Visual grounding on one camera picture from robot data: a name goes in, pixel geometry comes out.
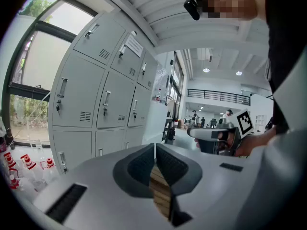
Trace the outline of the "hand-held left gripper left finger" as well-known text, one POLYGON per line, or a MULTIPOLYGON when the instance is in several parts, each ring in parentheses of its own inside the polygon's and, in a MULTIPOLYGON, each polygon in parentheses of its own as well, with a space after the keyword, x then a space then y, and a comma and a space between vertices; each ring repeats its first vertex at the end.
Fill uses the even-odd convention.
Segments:
POLYGON ((149 188, 153 166, 154 144, 150 143, 119 160, 113 168, 113 178, 129 196, 153 198, 149 188))

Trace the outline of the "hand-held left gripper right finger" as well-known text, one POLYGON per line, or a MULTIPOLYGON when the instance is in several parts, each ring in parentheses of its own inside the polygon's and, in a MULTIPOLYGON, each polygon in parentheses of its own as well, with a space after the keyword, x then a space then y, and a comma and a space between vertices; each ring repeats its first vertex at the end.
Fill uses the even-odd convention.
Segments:
POLYGON ((163 144, 156 144, 156 164, 170 188, 169 220, 178 227, 192 219, 192 216, 180 209, 177 196, 194 190, 202 178, 200 165, 163 144))

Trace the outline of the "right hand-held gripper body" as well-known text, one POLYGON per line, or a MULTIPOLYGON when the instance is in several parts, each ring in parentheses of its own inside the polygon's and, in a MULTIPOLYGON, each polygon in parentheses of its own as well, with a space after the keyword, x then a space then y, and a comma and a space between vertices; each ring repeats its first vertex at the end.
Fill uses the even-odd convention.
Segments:
POLYGON ((234 156, 243 138, 254 129, 247 109, 222 119, 215 128, 189 128, 187 134, 198 140, 201 152, 234 156))

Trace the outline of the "white metal locker cabinet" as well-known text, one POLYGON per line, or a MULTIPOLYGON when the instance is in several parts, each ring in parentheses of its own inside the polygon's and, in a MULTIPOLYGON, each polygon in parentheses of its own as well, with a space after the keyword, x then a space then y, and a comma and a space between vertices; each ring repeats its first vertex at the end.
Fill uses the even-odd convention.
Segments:
POLYGON ((102 12, 76 36, 49 99, 49 138, 60 174, 86 160, 142 143, 158 62, 123 11, 102 12), (143 47, 138 57, 125 42, 143 47))

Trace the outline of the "person's right forearm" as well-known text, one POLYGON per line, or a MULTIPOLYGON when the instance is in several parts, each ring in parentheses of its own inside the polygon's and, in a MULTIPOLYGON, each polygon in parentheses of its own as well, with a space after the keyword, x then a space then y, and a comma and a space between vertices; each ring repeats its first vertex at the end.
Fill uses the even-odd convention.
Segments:
POLYGON ((266 145, 276 135, 276 130, 277 126, 273 126, 270 130, 266 131, 262 135, 250 137, 248 143, 248 154, 250 155, 254 148, 266 145))

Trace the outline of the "person's right hand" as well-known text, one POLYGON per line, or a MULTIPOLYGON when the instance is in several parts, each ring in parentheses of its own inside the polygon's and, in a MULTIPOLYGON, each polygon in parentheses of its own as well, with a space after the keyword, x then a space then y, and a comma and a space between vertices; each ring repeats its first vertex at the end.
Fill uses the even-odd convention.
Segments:
MULTIPOLYGON (((235 134, 234 133, 229 133, 228 139, 227 139, 227 149, 234 149, 234 139, 235 139, 235 134)), ((235 150, 235 156, 236 157, 246 157, 251 154, 251 151, 253 150, 254 147, 257 145, 257 137, 256 136, 251 136, 248 135, 244 137, 241 140, 240 145, 236 148, 235 150)))

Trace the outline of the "black balcony railing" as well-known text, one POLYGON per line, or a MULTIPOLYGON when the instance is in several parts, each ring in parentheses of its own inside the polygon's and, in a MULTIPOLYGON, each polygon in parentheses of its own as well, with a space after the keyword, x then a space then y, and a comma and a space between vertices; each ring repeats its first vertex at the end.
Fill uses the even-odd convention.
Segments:
POLYGON ((209 100, 218 100, 250 106, 250 97, 229 92, 218 92, 200 89, 188 89, 187 96, 209 100))

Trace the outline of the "white foam partition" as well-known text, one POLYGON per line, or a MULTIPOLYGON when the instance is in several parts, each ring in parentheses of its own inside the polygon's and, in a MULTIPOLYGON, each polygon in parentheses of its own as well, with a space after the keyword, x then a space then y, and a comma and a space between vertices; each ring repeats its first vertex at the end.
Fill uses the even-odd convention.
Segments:
POLYGON ((160 143, 167 116, 167 106, 151 101, 142 144, 160 143))

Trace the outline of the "person's black shirt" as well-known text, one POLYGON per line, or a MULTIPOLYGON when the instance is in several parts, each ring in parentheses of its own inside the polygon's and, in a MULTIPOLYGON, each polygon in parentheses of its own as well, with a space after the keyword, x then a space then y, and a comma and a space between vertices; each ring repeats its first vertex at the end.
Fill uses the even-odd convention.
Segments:
POLYGON ((266 78, 275 92, 291 72, 307 45, 307 0, 265 0, 269 28, 266 78))

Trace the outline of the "white paper label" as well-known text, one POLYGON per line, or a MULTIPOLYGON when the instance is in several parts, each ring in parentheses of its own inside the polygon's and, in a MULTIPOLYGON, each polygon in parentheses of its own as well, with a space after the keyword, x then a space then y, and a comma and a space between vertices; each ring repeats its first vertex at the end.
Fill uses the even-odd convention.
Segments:
POLYGON ((129 35, 127 37, 125 46, 127 46, 131 51, 133 51, 139 58, 142 56, 144 47, 132 35, 129 35))

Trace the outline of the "black window frame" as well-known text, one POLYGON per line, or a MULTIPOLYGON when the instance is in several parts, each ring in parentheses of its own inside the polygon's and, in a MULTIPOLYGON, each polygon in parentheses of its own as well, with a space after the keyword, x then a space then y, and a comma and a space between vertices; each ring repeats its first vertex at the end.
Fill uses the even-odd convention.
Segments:
POLYGON ((53 81, 77 34, 95 12, 76 0, 27 0, 0 40, 0 122, 7 144, 49 146, 53 81))

